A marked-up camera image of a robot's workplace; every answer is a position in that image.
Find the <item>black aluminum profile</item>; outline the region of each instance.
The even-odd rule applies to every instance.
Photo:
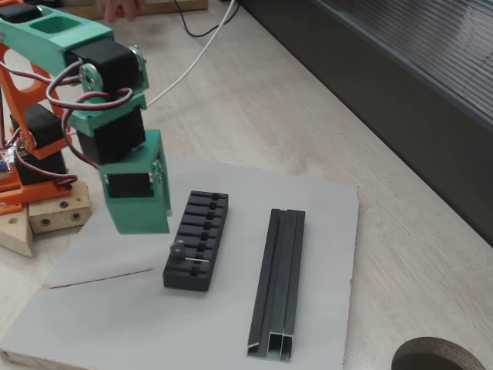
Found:
[[[248,338],[250,357],[291,359],[304,225],[303,211],[270,213]]]
[[[229,206],[227,194],[193,191],[163,272],[166,288],[208,291]]]

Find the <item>wooden block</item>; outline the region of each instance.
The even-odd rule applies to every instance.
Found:
[[[178,0],[179,6],[183,11],[204,10],[207,9],[208,0]],[[68,12],[86,19],[101,19],[102,14],[98,10],[94,2],[87,0],[71,0],[65,2],[64,12]],[[139,15],[149,15],[158,13],[178,12],[178,8],[173,3],[173,0],[154,0],[147,2]]]
[[[32,256],[32,231],[28,208],[0,216],[0,245],[25,256]]]
[[[81,226],[91,216],[89,192],[85,182],[72,184],[72,194],[29,204],[29,220],[34,234]]]

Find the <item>finger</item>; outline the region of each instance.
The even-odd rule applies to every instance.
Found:
[[[134,21],[137,16],[135,0],[126,0],[123,3],[123,11],[125,12],[125,18],[129,21]]]
[[[105,4],[104,0],[98,0],[97,4],[98,4],[98,9],[101,12],[101,14],[105,14],[106,4]]]
[[[106,4],[105,20],[109,23],[113,23],[116,20],[116,11],[119,4],[116,2],[109,2]]]
[[[140,12],[144,5],[146,4],[145,0],[136,0],[137,2],[137,11]]]

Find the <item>gray panel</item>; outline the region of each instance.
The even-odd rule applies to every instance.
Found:
[[[493,3],[316,0],[493,117]]]

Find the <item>metal bracket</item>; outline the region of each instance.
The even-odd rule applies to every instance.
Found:
[[[248,356],[289,361],[300,278],[305,213],[272,210],[263,252]]]

